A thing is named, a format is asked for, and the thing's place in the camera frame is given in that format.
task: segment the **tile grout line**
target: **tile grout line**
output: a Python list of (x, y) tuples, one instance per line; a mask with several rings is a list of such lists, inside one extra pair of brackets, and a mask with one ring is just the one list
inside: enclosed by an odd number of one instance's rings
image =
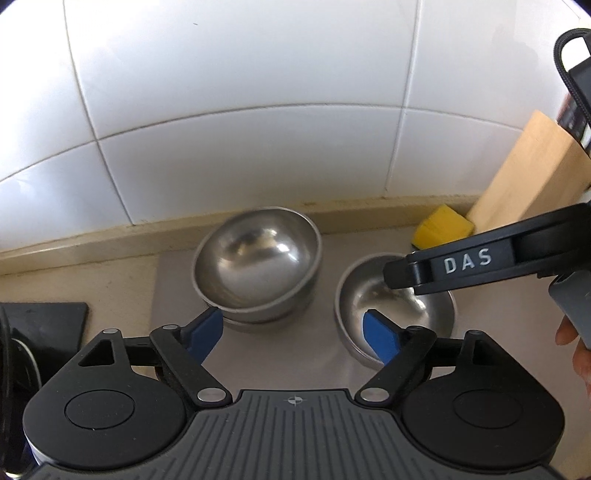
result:
[[(391, 109), (395, 109), (398, 108), (402, 111), (403, 107), (402, 106), (392, 106), (392, 105), (370, 105), (370, 104), (357, 104), (357, 103), (302, 103), (302, 104), (298, 104), (298, 105), (272, 105), (269, 107), (260, 107), (261, 109), (271, 109), (271, 108), (286, 108), (286, 107), (291, 107), (291, 106), (314, 106), (314, 105), (320, 105), (320, 106), (359, 106), (359, 107), (368, 107), (368, 108), (391, 108)], [(235, 110), (231, 110), (229, 112), (239, 112), (239, 111), (243, 111), (243, 110), (253, 110), (252, 108), (248, 108), (248, 109), (235, 109)], [(504, 124), (501, 122), (495, 122), (493, 120), (486, 120), (484, 118), (478, 118), (477, 116), (470, 116), (470, 115), (462, 115), (460, 113), (453, 113), (453, 112), (444, 112), (441, 110), (432, 110), (429, 108), (412, 108), (412, 107), (406, 107), (404, 108), (405, 111), (409, 111), (409, 112), (426, 112), (426, 113), (436, 113), (438, 115), (446, 115), (446, 116), (456, 116), (459, 118), (465, 118), (467, 120), (474, 120), (476, 122), (482, 122), (485, 124), (491, 124), (491, 125), (495, 125), (498, 127), (505, 127), (505, 128), (510, 128), (512, 130), (521, 132), (523, 131), (522, 128), (518, 128), (518, 127), (514, 127), (513, 125), (508, 125), (508, 124)], [(111, 134), (111, 135), (107, 135), (105, 137), (102, 137), (98, 140), (104, 140), (105, 138), (112, 138), (112, 137), (116, 137), (117, 135), (123, 135), (126, 133), (130, 133), (130, 132), (134, 132), (136, 130), (141, 130), (143, 128), (149, 128), (149, 127), (156, 127), (157, 125), (162, 125), (162, 124), (167, 124), (167, 123), (171, 123), (171, 122), (175, 122), (177, 120), (188, 120), (190, 118), (195, 118), (195, 117), (200, 117), (200, 116), (206, 116), (206, 115), (216, 115), (219, 113), (229, 113), (228, 111), (224, 111), (224, 112), (209, 112), (209, 113), (198, 113), (197, 115), (190, 115), (190, 116), (185, 116), (185, 117), (180, 117), (180, 118), (175, 118), (174, 120), (166, 120), (164, 122), (158, 122), (155, 124), (149, 124), (149, 125), (143, 125), (141, 127), (137, 127), (137, 128), (133, 128), (133, 129), (129, 129), (129, 130), (124, 130), (115, 134)], [(35, 165), (38, 165), (42, 162), (44, 162), (45, 160), (51, 160), (54, 157), (57, 157), (58, 155), (62, 155), (64, 153), (68, 153), (71, 150), (74, 150), (75, 148), (79, 148), (79, 147), (84, 147), (85, 145), (89, 145), (91, 143), (97, 143), (97, 140), (92, 139), (88, 142), (83, 142), (81, 144), (78, 145), (74, 145), (72, 147), (68, 147), (65, 150), (61, 150), (59, 152), (56, 152), (54, 154), (49, 155), (48, 157), (43, 157), (40, 160), (37, 160), (33, 163), (31, 163), (30, 165), (27, 165), (26, 167), (23, 168), (19, 168), (17, 171), (12, 172), (10, 175), (6, 175), (5, 177), (0, 179), (0, 183), (2, 183), (4, 180), (8, 180), (12, 177), (14, 177), (15, 175), (19, 174), (22, 171), (25, 171), (28, 168), (34, 167)]]
[(72, 63), (72, 69), (74, 70), (74, 78), (76, 79), (76, 87), (78, 88), (78, 95), (80, 95), (80, 101), (82, 103), (82, 107), (84, 109), (86, 119), (88, 120), (88, 124), (90, 126), (90, 131), (92, 132), (94, 142), (96, 143), (96, 146), (99, 150), (99, 155), (103, 161), (103, 165), (105, 166), (105, 169), (107, 171), (107, 175), (109, 176), (109, 179), (111, 180), (113, 188), (115, 189), (115, 194), (117, 195), (117, 198), (119, 199), (119, 202), (121, 203), (121, 208), (123, 208), (123, 211), (125, 212), (125, 216), (127, 217), (129, 224), (133, 225), (134, 223), (131, 220), (131, 215), (127, 211), (127, 207), (125, 206), (123, 198), (121, 197), (121, 193), (119, 192), (119, 189), (117, 188), (117, 184), (115, 183), (115, 179), (113, 177), (113, 174), (111, 173), (109, 166), (107, 165), (105, 153), (103, 152), (103, 149), (102, 149), (100, 142), (99, 142), (99, 138), (96, 135), (95, 126), (93, 125), (92, 120), (90, 119), (90, 112), (89, 112), (88, 106), (86, 104), (86, 99), (84, 98), (84, 95), (82, 94), (82, 85), (80, 83), (78, 68), (76, 68), (76, 63), (74, 62), (74, 54), (72, 53), (72, 43), (70, 42), (70, 31), (68, 29), (68, 19), (67, 19), (67, 15), (66, 15), (66, 0), (62, 0), (61, 5), (62, 5), (63, 12), (64, 12), (64, 26), (66, 28), (66, 40), (68, 42), (68, 52), (70, 53), (70, 61)]
[(22, 171), (25, 171), (31, 167), (34, 167), (35, 165), (39, 165), (40, 163), (45, 162), (45, 160), (51, 160), (53, 157), (57, 157), (58, 155), (68, 153), (69, 151), (74, 150), (75, 148), (80, 148), (80, 147), (84, 147), (85, 145), (90, 145), (91, 143), (95, 143), (95, 141), (96, 140), (90, 140), (88, 142), (74, 145), (73, 147), (68, 147), (65, 150), (62, 150), (58, 153), (54, 153), (54, 154), (50, 155), (49, 157), (43, 157), (41, 160), (34, 161), (30, 165), (27, 165), (26, 167), (23, 167), (23, 168), (19, 168), (17, 171), (12, 172), (10, 175), (6, 175), (4, 178), (1, 178), (0, 183), (2, 183), (4, 180), (11, 179), (12, 177), (14, 177), (15, 175), (18, 175)]
[(229, 108), (223, 110), (216, 110), (211, 112), (194, 113), (192, 115), (179, 116), (177, 118), (170, 118), (168, 120), (162, 120), (161, 122), (154, 122), (151, 124), (141, 125), (139, 127), (132, 127), (114, 134), (108, 134), (104, 137), (100, 137), (99, 140), (106, 140), (107, 138), (117, 137), (118, 135), (128, 134), (144, 128), (157, 127), (158, 125), (170, 124), (182, 120), (190, 120), (192, 118), (201, 118), (211, 115), (223, 115), (225, 113), (240, 113), (240, 112), (252, 112), (258, 110), (273, 110), (275, 108), (300, 108), (308, 106), (353, 106), (360, 108), (402, 108), (400, 105), (382, 105), (379, 103), (344, 103), (344, 102), (316, 102), (316, 103), (280, 103), (275, 105), (257, 105), (257, 106), (246, 106), (238, 108)]
[(504, 124), (502, 122), (496, 122), (494, 120), (487, 120), (485, 118), (479, 118), (477, 116), (470, 116), (470, 115), (463, 115), (461, 113), (454, 113), (454, 112), (444, 112), (441, 110), (432, 110), (429, 108), (412, 108), (412, 107), (404, 107), (403, 105), (380, 105), (377, 103), (337, 103), (337, 102), (320, 102), (320, 103), (284, 103), (280, 105), (266, 105), (266, 106), (252, 106), (252, 107), (243, 107), (243, 108), (232, 108), (228, 110), (218, 110), (215, 112), (203, 112), (203, 113), (195, 113), (193, 115), (185, 115), (179, 116), (177, 118), (171, 118), (168, 120), (163, 120), (161, 122), (155, 122), (152, 124), (145, 124), (139, 127), (128, 128), (126, 130), (122, 130), (120, 132), (114, 134), (108, 134), (104, 137), (100, 137), (97, 140), (106, 140), (108, 138), (118, 137), (119, 135), (129, 134), (131, 132), (137, 132), (139, 130), (143, 130), (144, 128), (151, 128), (157, 127), (159, 125), (166, 125), (171, 124), (174, 122), (180, 122), (182, 120), (191, 120), (193, 118), (201, 118), (206, 116), (212, 115), (224, 115), (225, 113), (238, 113), (238, 112), (252, 112), (258, 110), (272, 110), (275, 108), (300, 108), (300, 107), (309, 107), (309, 106), (352, 106), (352, 107), (359, 107), (359, 108), (390, 108), (390, 109), (404, 109), (411, 112), (428, 112), (428, 113), (438, 113), (440, 115), (448, 115), (448, 116), (458, 116), (460, 118), (466, 118), (468, 120), (476, 120), (478, 122), (484, 122), (487, 124), (498, 125), (500, 127), (507, 127), (512, 128), (515, 130), (523, 130), (522, 128), (514, 127), (513, 125)]
[(396, 128), (396, 134), (394, 136), (394, 145), (392, 146), (392, 156), (390, 156), (390, 165), (388, 166), (388, 172), (386, 174), (386, 180), (384, 183), (384, 196), (388, 193), (388, 185), (390, 179), (394, 174), (394, 167), (396, 166), (396, 157), (398, 155), (398, 149), (400, 147), (400, 137), (402, 136), (402, 122), (404, 121), (405, 112), (408, 107), (408, 99), (410, 97), (410, 83), (413, 77), (414, 63), (417, 57), (417, 43), (418, 43), (418, 29), (421, 21), (421, 11), (423, 10), (423, 0), (417, 0), (417, 7), (414, 16), (413, 26), (413, 41), (410, 48), (410, 58), (408, 59), (408, 72), (406, 84), (404, 85), (404, 95), (402, 97), (402, 107), (400, 108), (400, 117), (398, 118), (398, 125)]
[(496, 122), (494, 120), (487, 120), (484, 118), (479, 118), (477, 116), (464, 115), (462, 113), (444, 112), (443, 110), (433, 110), (430, 108), (415, 108), (415, 107), (410, 107), (410, 106), (406, 106), (406, 107), (402, 107), (402, 108), (404, 108), (404, 110), (408, 111), (408, 112), (425, 112), (425, 113), (436, 113), (438, 115), (444, 115), (444, 116), (455, 116), (458, 118), (464, 118), (466, 120), (473, 120), (475, 122), (481, 122), (483, 124), (494, 125), (496, 127), (510, 128), (510, 129), (515, 130), (517, 132), (523, 131), (523, 128), (520, 128), (520, 127), (514, 127), (513, 125), (504, 124), (503, 122)]

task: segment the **human hand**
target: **human hand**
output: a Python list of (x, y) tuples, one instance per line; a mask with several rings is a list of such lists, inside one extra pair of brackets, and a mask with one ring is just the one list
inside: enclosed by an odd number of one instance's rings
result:
[[(576, 328), (567, 316), (562, 319), (556, 331), (556, 345), (568, 345), (579, 336)], [(591, 398), (591, 351), (587, 350), (581, 339), (573, 354), (573, 368), (587, 386), (587, 395)]]

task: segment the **bowl rim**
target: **bowl rim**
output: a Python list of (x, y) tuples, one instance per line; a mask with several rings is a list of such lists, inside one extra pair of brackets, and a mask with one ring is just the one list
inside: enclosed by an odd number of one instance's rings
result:
[[(372, 260), (374, 258), (379, 258), (379, 257), (404, 258), (404, 257), (406, 257), (406, 255), (405, 254), (399, 254), (399, 253), (396, 253), (396, 252), (377, 252), (377, 253), (374, 253), (374, 254), (369, 254), (369, 255), (366, 255), (364, 257), (361, 257), (361, 258), (357, 259), (356, 261), (354, 261), (353, 263), (351, 263), (351, 265), (349, 265), (345, 269), (345, 271), (343, 272), (343, 274), (339, 278), (339, 282), (337, 284), (336, 292), (335, 292), (335, 304), (334, 304), (335, 321), (336, 321), (337, 325), (339, 326), (339, 332), (347, 340), (346, 346), (348, 347), (348, 350), (350, 351), (350, 348), (352, 347), (353, 350), (354, 350), (354, 352), (361, 357), (358, 360), (360, 360), (362, 363), (366, 364), (367, 366), (370, 366), (370, 364), (373, 365), (373, 368), (376, 368), (376, 367), (377, 368), (381, 368), (381, 367), (384, 366), (384, 364), (380, 360), (378, 360), (378, 359), (374, 358), (373, 356), (368, 355), (367, 353), (365, 353), (353, 341), (353, 339), (349, 335), (349, 332), (345, 328), (345, 324), (343, 322), (343, 317), (342, 317), (342, 315), (340, 313), (340, 305), (339, 305), (340, 302), (339, 302), (339, 300), (340, 300), (341, 292), (343, 290), (343, 286), (345, 285), (346, 280), (349, 278), (349, 276), (351, 275), (351, 273), (353, 272), (353, 270), (355, 270), (357, 267), (360, 267), (364, 263), (367, 263), (369, 260)], [(457, 304), (456, 304), (456, 299), (452, 295), (452, 292), (450, 292), (449, 290), (446, 290), (446, 293), (448, 294), (450, 300), (452, 301), (453, 317), (454, 317), (454, 322), (455, 322), (456, 319), (457, 319)]]
[[(308, 271), (306, 272), (306, 274), (304, 275), (304, 277), (297, 284), (295, 284), (294, 287), (292, 287), (290, 290), (288, 290), (287, 292), (285, 292), (280, 297), (277, 297), (273, 301), (270, 301), (270, 302), (267, 302), (267, 303), (263, 303), (263, 304), (260, 304), (260, 305), (254, 306), (254, 307), (246, 307), (246, 308), (241, 308), (241, 309), (234, 309), (234, 308), (226, 307), (224, 305), (221, 305), (221, 304), (216, 303), (215, 301), (213, 301), (210, 298), (208, 298), (208, 296), (205, 295), (202, 292), (202, 290), (199, 288), (199, 285), (197, 283), (197, 278), (195, 276), (195, 267), (197, 265), (197, 259), (199, 258), (199, 255), (200, 255), (201, 251), (203, 250), (203, 248), (205, 247), (205, 245), (207, 244), (207, 242), (210, 240), (210, 238), (217, 231), (219, 231), (224, 225), (226, 225), (230, 220), (235, 220), (237, 218), (240, 218), (242, 216), (245, 216), (245, 215), (248, 215), (248, 214), (251, 214), (251, 213), (263, 212), (263, 211), (266, 211), (266, 210), (283, 210), (285, 212), (293, 213), (293, 214), (295, 214), (295, 215), (303, 218), (307, 222), (307, 224), (312, 228), (312, 230), (314, 232), (314, 237), (316, 238), (316, 244), (317, 244), (318, 248), (316, 250), (316, 255), (314, 257), (314, 260), (312, 262), (311, 267), (308, 269)], [(318, 269), (319, 269), (320, 261), (321, 260), (322, 260), (322, 236), (321, 236), (320, 230), (318, 229), (318, 227), (316, 226), (316, 224), (307, 215), (304, 215), (303, 213), (297, 212), (295, 210), (292, 210), (292, 209), (286, 208), (286, 207), (277, 207), (277, 206), (258, 207), (258, 208), (244, 210), (243, 212), (239, 212), (236, 215), (232, 215), (231, 217), (229, 217), (226, 220), (224, 220), (221, 225), (218, 225), (217, 227), (215, 227), (211, 232), (209, 232), (203, 238), (203, 240), (201, 240), (201, 243), (199, 243), (199, 246), (197, 247), (197, 249), (195, 250), (195, 253), (193, 254), (193, 262), (191, 263), (191, 281), (193, 282), (193, 287), (197, 291), (198, 295), (208, 305), (211, 305), (212, 307), (217, 307), (217, 308), (219, 308), (223, 312), (236, 313), (236, 314), (242, 314), (242, 313), (243, 314), (247, 314), (247, 313), (263, 312), (265, 310), (271, 309), (271, 308), (273, 308), (273, 307), (275, 307), (277, 305), (280, 305), (280, 304), (284, 303), (286, 300), (292, 298), (302, 288), (304, 288), (304, 286), (306, 286), (306, 284), (312, 278), (314, 278), (314, 276), (318, 272)]]

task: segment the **yellow sponge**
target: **yellow sponge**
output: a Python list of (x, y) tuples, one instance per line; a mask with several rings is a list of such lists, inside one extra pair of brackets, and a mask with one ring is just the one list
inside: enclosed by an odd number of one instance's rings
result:
[(413, 236), (413, 245), (421, 250), (470, 236), (474, 224), (447, 205), (441, 205), (425, 218)]

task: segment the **black cable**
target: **black cable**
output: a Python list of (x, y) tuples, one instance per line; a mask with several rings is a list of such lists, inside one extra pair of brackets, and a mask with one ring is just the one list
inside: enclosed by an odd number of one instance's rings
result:
[(574, 101), (577, 102), (577, 105), (583, 111), (583, 114), (587, 119), (587, 123), (591, 125), (591, 105), (589, 105), (583, 92), (573, 81), (571, 75), (566, 71), (564, 68), (564, 63), (562, 62), (562, 50), (564, 46), (575, 38), (582, 38), (589, 34), (591, 34), (591, 30), (588, 28), (574, 28), (559, 36), (558, 40), (556, 40), (556, 43), (554, 44), (554, 65), (556, 65), (556, 70), (558, 70), (560, 78), (562, 78), (562, 81), (566, 85), (569, 93), (574, 98)]
[(14, 373), (11, 355), (12, 337), (4, 307), (0, 304), (0, 341), (2, 343), (2, 418), (0, 419), (0, 466), (4, 466), (8, 452), (12, 419), (12, 377)]

